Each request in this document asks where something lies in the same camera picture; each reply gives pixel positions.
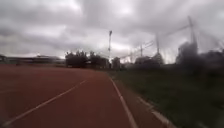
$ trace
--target cloud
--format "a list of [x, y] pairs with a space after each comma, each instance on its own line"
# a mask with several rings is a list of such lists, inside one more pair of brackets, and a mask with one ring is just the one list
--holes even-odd
[[[112, 56], [123, 56], [152, 40], [155, 33], [163, 35], [187, 25], [188, 16], [203, 30], [223, 38], [223, 7], [221, 0], [1, 0], [0, 53], [63, 56], [83, 49], [108, 55], [109, 30], [113, 30]], [[205, 40], [205, 35], [198, 36]], [[162, 54], [173, 61], [179, 45], [189, 40], [189, 30], [159, 38]], [[206, 46], [202, 50], [217, 47], [199, 42]], [[154, 44], [144, 54], [155, 51]]]

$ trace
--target green grass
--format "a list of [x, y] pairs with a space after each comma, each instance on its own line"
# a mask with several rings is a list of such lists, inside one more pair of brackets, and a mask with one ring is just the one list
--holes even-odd
[[224, 79], [167, 71], [110, 71], [179, 128], [224, 128]]

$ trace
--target cloudy sky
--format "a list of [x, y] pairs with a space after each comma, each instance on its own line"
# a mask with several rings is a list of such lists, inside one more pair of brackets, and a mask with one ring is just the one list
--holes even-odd
[[[224, 38], [223, 0], [0, 0], [0, 54], [62, 57], [83, 49], [108, 55], [113, 30], [112, 56], [130, 53], [157, 33], [161, 53], [172, 61], [189, 32], [163, 35], [186, 26], [188, 16]], [[155, 51], [153, 44], [144, 54]]]

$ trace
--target red track surface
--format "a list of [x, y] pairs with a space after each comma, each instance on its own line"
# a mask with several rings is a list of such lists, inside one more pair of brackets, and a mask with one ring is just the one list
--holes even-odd
[[130, 128], [108, 76], [81, 69], [0, 66], [0, 123], [10, 128]]

